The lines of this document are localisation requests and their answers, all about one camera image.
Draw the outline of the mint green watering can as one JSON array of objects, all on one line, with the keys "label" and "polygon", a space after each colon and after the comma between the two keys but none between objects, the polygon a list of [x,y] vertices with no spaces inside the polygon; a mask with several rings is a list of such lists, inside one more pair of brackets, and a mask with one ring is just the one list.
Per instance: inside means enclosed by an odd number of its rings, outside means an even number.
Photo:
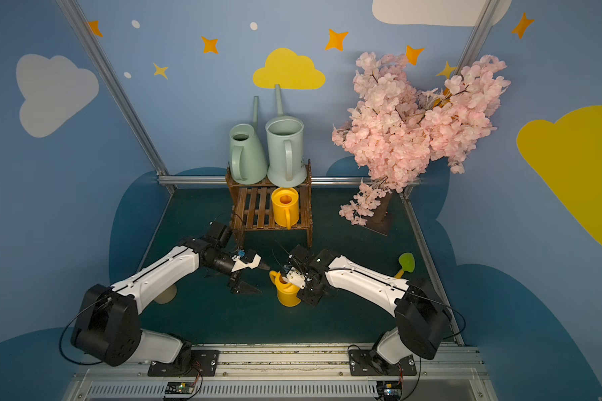
[{"label": "mint green watering can", "polygon": [[229,167],[232,178],[242,185],[253,185],[267,175],[268,163],[258,136],[259,97],[254,96],[253,120],[229,132]]}]

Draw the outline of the yellow watering can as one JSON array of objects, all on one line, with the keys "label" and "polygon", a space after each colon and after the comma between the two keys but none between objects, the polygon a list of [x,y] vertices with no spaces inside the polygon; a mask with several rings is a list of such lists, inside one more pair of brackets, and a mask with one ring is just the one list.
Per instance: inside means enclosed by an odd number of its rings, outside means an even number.
[{"label": "yellow watering can", "polygon": [[296,307],[301,303],[298,298],[300,288],[292,284],[281,272],[269,272],[269,278],[276,287],[277,298],[284,307]]},{"label": "yellow watering can", "polygon": [[274,222],[291,230],[299,222],[299,193],[294,188],[278,188],[271,195]]}]

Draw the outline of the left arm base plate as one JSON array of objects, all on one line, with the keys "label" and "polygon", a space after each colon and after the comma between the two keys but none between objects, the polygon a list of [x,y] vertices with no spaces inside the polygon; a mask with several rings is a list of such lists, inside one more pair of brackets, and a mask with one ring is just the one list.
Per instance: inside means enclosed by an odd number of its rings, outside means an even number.
[{"label": "left arm base plate", "polygon": [[213,377],[216,374],[218,350],[185,349],[170,364],[152,361],[149,377]]}]

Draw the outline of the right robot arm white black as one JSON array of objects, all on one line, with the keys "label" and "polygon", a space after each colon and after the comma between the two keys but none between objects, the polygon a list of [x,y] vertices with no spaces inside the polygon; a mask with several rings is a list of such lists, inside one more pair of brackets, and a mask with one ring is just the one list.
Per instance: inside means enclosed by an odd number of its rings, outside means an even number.
[{"label": "right robot arm white black", "polygon": [[299,287],[298,298],[315,306],[328,288],[346,290],[394,317],[396,327],[381,335],[371,361],[395,365],[409,356],[433,360],[453,320],[453,311],[424,280],[410,282],[352,262],[329,249],[314,255],[297,246],[289,254],[286,278]]}]

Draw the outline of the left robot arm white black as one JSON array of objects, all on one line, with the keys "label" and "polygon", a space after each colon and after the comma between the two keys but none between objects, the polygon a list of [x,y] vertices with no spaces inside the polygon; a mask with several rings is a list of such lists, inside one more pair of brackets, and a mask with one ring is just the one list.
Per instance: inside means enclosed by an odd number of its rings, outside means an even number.
[{"label": "left robot arm white black", "polygon": [[229,227],[212,222],[206,234],[187,237],[149,267],[111,286],[94,285],[84,295],[70,343],[97,362],[117,367],[148,362],[150,376],[191,376],[195,369],[192,344],[179,337],[141,328],[146,307],[199,267],[229,277],[234,294],[259,290],[241,278],[246,269],[269,270],[253,250],[226,252]]}]

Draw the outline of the large pale blue watering can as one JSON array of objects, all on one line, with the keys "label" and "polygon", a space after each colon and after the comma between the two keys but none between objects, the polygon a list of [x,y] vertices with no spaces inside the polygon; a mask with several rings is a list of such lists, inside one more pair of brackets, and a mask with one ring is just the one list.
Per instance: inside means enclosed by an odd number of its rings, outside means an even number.
[{"label": "large pale blue watering can", "polygon": [[269,148],[268,179],[277,187],[301,185],[308,176],[304,164],[304,123],[284,113],[281,88],[275,85],[278,115],[265,125]]}]

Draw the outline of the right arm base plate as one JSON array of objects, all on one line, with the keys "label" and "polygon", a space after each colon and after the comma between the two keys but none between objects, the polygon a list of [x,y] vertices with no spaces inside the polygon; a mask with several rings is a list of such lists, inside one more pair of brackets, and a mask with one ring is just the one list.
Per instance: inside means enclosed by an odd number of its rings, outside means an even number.
[{"label": "right arm base plate", "polygon": [[352,376],[417,376],[417,364],[412,354],[395,364],[388,363],[370,349],[349,349],[347,354]]}]

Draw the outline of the brown wooden slatted shelf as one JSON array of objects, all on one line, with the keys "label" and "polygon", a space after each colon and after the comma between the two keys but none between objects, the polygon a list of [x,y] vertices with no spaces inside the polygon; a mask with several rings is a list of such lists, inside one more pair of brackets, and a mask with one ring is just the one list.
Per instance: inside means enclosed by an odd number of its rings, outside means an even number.
[{"label": "brown wooden slatted shelf", "polygon": [[[312,170],[311,160],[306,164],[308,176],[296,187],[299,194],[299,221],[292,225],[292,231],[305,231],[307,247],[313,244],[313,215],[311,205]],[[277,187],[268,178],[257,184],[242,185],[232,178],[230,167],[227,167],[226,183],[232,197],[232,213],[230,227],[239,234],[239,245],[244,244],[246,232],[285,231],[285,227],[277,225],[274,220],[271,195]]]}]

